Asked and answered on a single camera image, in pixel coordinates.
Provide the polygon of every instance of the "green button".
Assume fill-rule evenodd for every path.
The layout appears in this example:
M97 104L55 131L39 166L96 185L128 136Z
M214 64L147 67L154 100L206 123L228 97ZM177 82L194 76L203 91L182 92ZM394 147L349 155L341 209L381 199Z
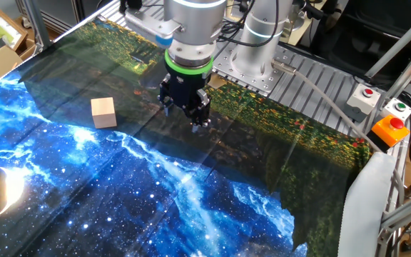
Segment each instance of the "green button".
M398 103L398 104L396 104L396 109L398 110L398 111L404 111L405 110L405 104L403 104L403 103Z

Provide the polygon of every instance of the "blue nebula pattern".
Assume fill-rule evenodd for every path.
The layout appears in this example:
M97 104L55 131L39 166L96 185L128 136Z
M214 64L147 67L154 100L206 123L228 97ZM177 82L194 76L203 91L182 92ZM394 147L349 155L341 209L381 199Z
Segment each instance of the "blue nebula pattern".
M45 119L19 79L0 80L0 177L17 178L0 188L23 189L0 215L0 256L306 256L278 193Z

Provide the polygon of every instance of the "green ring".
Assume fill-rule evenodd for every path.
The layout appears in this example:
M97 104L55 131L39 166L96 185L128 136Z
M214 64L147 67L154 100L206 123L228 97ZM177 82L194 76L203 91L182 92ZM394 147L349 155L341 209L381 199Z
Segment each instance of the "green ring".
M168 66L171 67L174 71L177 71L178 73L185 74L185 75L199 75L199 74L207 73L213 67L213 56L206 66L199 68L199 69L186 69L186 68L180 67L179 65L175 64L171 60L168 54L168 50L164 52L164 59L166 60L166 63L168 64Z

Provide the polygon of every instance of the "red button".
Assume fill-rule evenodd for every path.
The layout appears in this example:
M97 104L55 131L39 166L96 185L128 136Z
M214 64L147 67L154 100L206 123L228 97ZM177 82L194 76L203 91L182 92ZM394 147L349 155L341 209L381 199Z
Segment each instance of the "red button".
M392 118L390 124L395 129L401 129L404 127L404 123L398 118Z
M363 96L370 98L374 94L374 91L372 91L372 89L364 89L362 94Z

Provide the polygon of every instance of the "wooden cube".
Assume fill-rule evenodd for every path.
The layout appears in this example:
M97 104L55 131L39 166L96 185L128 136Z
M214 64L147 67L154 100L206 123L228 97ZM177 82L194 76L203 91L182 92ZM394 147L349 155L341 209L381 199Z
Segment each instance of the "wooden cube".
M112 97L91 99L91 114L97 129L117 126Z

